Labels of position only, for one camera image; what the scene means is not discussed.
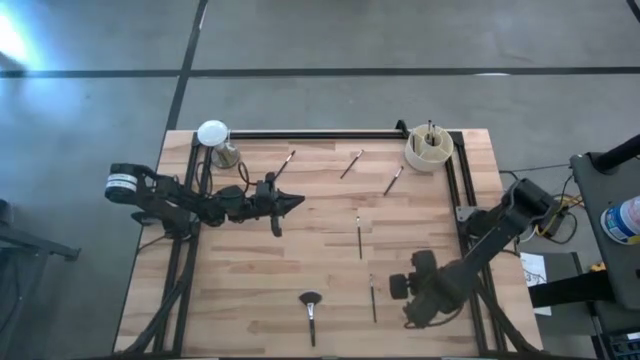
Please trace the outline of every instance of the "wooden tabletop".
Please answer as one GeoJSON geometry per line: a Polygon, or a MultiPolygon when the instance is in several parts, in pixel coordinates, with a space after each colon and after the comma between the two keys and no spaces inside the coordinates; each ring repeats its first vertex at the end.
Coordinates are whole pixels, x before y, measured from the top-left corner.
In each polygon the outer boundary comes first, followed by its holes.
{"type": "MultiPolygon", "coordinates": [[[[487,130],[463,130],[479,206],[493,207],[503,193],[487,130]]],[[[158,172],[183,180],[193,132],[167,133],[158,172]]],[[[389,275],[412,271],[411,254],[435,252],[439,265],[460,258],[444,168],[421,174],[403,158],[401,140],[234,141],[251,181],[277,171],[277,180],[304,203],[281,220],[283,236],[269,219],[203,226],[193,282],[183,356],[465,356],[477,355],[468,304],[440,327],[406,330],[404,301],[389,295],[389,275]],[[353,157],[362,157],[341,180],[353,157]],[[400,165],[404,172],[382,196],[400,165]],[[362,227],[359,259],[355,219],[362,227]],[[378,322],[373,322],[369,274],[374,276],[378,322]],[[316,290],[317,346],[311,347],[306,308],[298,296],[316,290]]],[[[214,189],[243,184],[236,169],[214,170],[214,189]]],[[[462,176],[457,173],[464,191],[462,176]]],[[[146,228],[144,244],[162,235],[146,228]]],[[[116,350],[131,344],[157,310],[170,241],[137,257],[116,350]]],[[[541,348],[520,260],[502,253],[491,262],[501,307],[516,328],[541,348]]],[[[487,336],[493,341],[486,309],[487,336]]],[[[173,336],[170,319],[168,339],[173,336]]]]}

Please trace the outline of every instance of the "black metal frame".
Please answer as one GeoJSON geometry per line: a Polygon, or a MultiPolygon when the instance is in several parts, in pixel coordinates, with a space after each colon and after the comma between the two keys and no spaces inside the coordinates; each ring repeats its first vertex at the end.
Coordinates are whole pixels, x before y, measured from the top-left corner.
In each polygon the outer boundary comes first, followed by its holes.
{"type": "MultiPolygon", "coordinates": [[[[471,178],[471,170],[466,156],[466,149],[464,146],[464,139],[462,133],[459,131],[450,132],[456,152],[460,160],[460,168],[462,172],[463,182],[465,186],[465,193],[467,196],[467,202],[469,206],[476,205],[475,191],[473,188],[473,181],[471,178]]],[[[404,140],[408,136],[408,132],[403,122],[398,122],[395,130],[370,130],[370,131],[236,131],[231,133],[231,139],[233,140],[273,140],[273,139],[295,139],[295,140],[322,140],[322,139],[389,139],[389,140],[404,140]]],[[[185,184],[192,184],[195,178],[195,168],[198,159],[198,153],[202,146],[198,142],[195,133],[191,144],[191,152],[189,155],[189,162],[187,166],[187,173],[185,177],[185,184]]],[[[204,158],[204,168],[207,168],[211,164],[211,149],[207,149],[204,158]]],[[[455,169],[453,167],[453,161],[449,159],[445,164],[447,172],[447,180],[449,184],[449,191],[451,196],[451,205],[454,214],[454,220],[456,222],[456,229],[458,230],[458,239],[460,244],[461,254],[464,255],[471,247],[470,239],[460,231],[461,223],[458,221],[456,215],[457,207],[461,205],[460,195],[458,193],[458,185],[456,182],[455,169]]],[[[200,193],[206,193],[209,172],[203,171],[200,178],[200,184],[203,187],[200,189],[200,193]]],[[[144,349],[136,352],[124,352],[115,353],[104,359],[168,359],[179,358],[182,351],[182,341],[184,339],[184,332],[186,328],[188,306],[191,293],[191,284],[193,281],[193,273],[195,269],[195,258],[198,249],[199,231],[189,239],[189,250],[187,253],[187,261],[183,273],[176,282],[176,275],[178,271],[178,259],[180,257],[180,248],[183,242],[174,241],[169,266],[167,269],[167,275],[165,280],[165,287],[163,292],[163,301],[160,309],[150,322],[150,326],[145,331],[152,331],[154,334],[154,344],[151,352],[143,353],[144,349]],[[171,350],[164,350],[164,340],[166,335],[166,326],[168,316],[171,308],[175,305],[177,299],[180,297],[180,305],[178,309],[178,316],[176,320],[176,329],[173,339],[173,346],[171,350]]],[[[496,298],[495,287],[493,279],[491,277],[491,271],[489,267],[485,268],[482,273],[483,283],[485,284],[489,294],[496,298]]],[[[471,306],[471,314],[474,327],[474,335],[476,338],[476,344],[479,354],[491,352],[488,349],[487,338],[484,330],[484,322],[482,319],[482,313],[480,310],[477,294],[473,294],[470,297],[469,303],[471,306]]],[[[496,347],[498,352],[506,351],[506,342],[504,332],[498,327],[497,322],[491,316],[491,323],[493,328],[493,334],[496,339],[496,347]]]]}

